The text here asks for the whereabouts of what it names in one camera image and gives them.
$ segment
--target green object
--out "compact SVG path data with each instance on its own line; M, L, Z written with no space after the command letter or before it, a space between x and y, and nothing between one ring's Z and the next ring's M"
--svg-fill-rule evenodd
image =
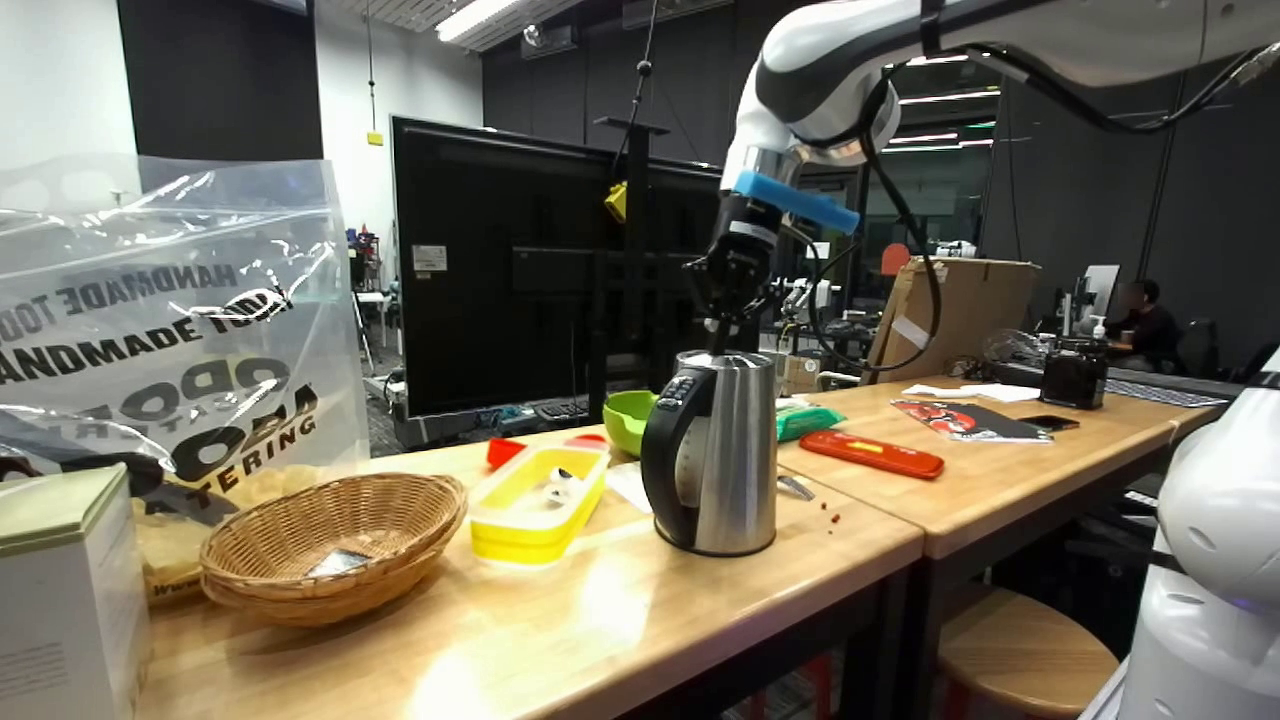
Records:
M0 556L83 540L119 485L125 464L5 485Z
M603 436L615 454L641 457L644 426L657 396L647 387L606 393L603 401Z
M837 428L839 420L844 418L832 412L832 409L782 409L782 412L774 412L770 434L774 434L779 445L787 445L787 439L800 439L808 434Z

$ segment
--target electric kettle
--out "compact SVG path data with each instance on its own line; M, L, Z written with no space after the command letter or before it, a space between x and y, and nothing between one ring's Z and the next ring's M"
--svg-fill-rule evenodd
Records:
M742 556L774 531L774 370L754 352L679 352L641 439L657 531L703 556Z

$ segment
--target yellow container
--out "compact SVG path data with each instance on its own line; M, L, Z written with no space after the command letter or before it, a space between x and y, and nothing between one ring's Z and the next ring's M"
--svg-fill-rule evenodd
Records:
M606 454L525 449L471 501L471 550L487 560L553 565L603 496Z

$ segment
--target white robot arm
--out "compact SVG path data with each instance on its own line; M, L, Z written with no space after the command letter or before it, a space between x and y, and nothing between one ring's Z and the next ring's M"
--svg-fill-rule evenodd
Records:
M893 85L880 85L893 65L965 51L1027 85L1053 78L1055 90L1124 90L1260 50L1276 27L1276 0L837 0L796 7L766 34L742 85L720 176L720 223L696 266L714 349L730 346L764 300L779 215L822 223L822 208L810 215L782 190L787 156L860 166L862 140L883 144L897 132L897 95Z

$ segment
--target black monitor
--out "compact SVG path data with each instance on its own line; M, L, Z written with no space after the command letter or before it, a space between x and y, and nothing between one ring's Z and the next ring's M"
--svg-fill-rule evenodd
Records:
M618 352L657 387L700 346L679 266L713 239L713 168L651 161L637 238L603 208L618 161L599 150L397 119L393 156L410 418L592 396ZM420 273L440 247L448 270Z

